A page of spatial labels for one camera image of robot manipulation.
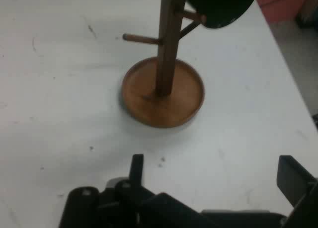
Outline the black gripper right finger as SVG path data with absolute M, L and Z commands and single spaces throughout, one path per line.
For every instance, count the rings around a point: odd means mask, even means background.
M 318 179 L 291 155 L 279 156 L 277 186 L 293 206 L 282 224 L 284 228 L 318 226 Z

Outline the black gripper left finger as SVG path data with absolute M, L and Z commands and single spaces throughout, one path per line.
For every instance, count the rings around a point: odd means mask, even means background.
M 99 192 L 94 187 L 73 189 L 64 206 L 61 228 L 157 228 L 154 215 L 142 209 L 153 196 L 142 186 L 144 156 L 132 156 L 128 178 Z

